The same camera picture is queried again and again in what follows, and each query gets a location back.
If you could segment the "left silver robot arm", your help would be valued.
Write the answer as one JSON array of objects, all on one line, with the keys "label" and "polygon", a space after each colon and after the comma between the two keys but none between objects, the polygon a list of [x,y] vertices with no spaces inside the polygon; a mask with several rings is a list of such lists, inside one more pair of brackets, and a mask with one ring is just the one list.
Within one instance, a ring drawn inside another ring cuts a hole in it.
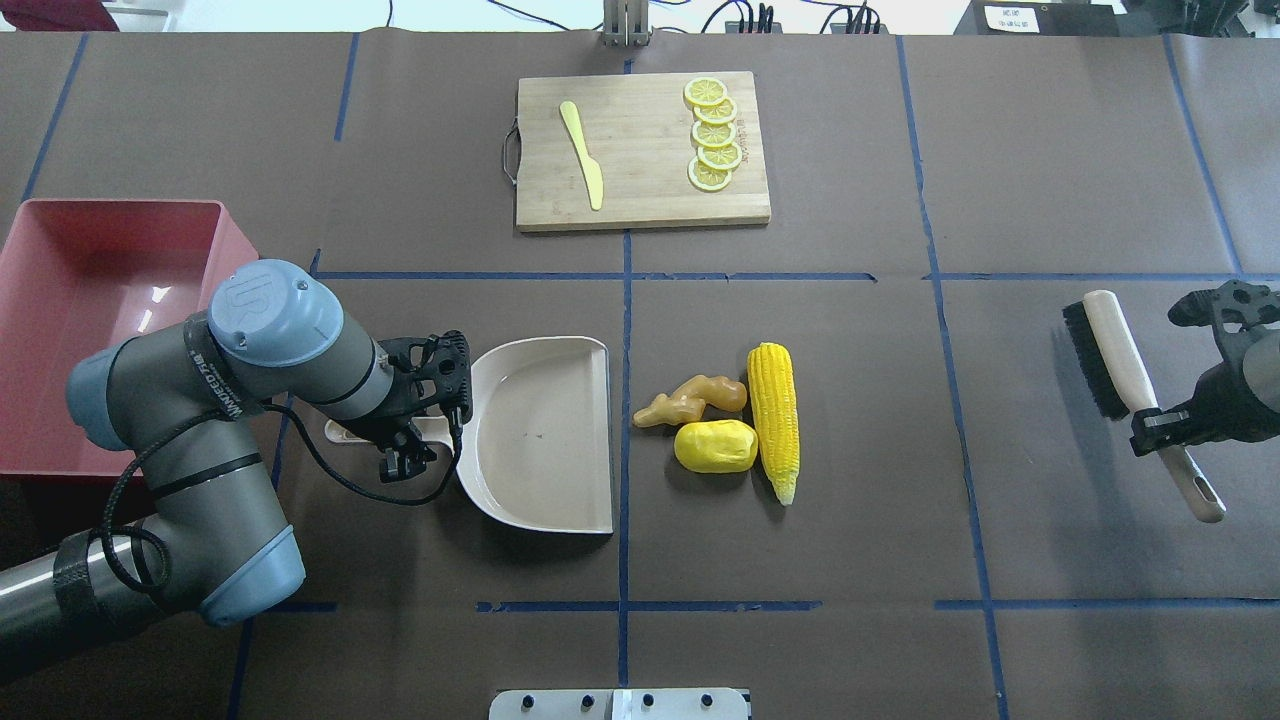
[{"label": "left silver robot arm", "polygon": [[228,626],[291,597],[306,571],[250,428],[297,414],[291,395],[383,452],[385,482],[435,461],[413,420],[445,414],[453,455],[471,418],[458,331],[374,340],[319,279],[259,259],[207,309],[78,363],[73,421],[101,448],[129,451],[95,527],[3,573],[3,680],[196,612]]}]

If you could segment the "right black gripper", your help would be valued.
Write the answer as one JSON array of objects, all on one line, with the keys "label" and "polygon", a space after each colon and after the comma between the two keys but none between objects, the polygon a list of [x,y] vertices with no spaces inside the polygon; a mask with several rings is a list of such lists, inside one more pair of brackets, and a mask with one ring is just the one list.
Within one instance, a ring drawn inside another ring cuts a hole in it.
[{"label": "right black gripper", "polygon": [[1133,432],[1130,447],[1137,457],[1144,457],[1183,445],[1258,443],[1277,434],[1277,411],[1249,389],[1242,373],[1217,365],[1199,377],[1185,402],[1169,410],[1140,410],[1140,430]]}]

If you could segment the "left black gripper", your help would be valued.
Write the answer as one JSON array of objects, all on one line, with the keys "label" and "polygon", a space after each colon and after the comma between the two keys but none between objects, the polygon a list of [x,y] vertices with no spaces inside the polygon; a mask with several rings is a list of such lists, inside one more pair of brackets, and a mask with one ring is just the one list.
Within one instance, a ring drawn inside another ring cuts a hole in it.
[{"label": "left black gripper", "polygon": [[384,450],[379,466],[381,483],[407,480],[413,471],[425,471],[438,460],[436,451],[425,445],[413,424],[422,411],[422,400],[416,395],[388,395],[374,410],[346,419],[347,430]]}]

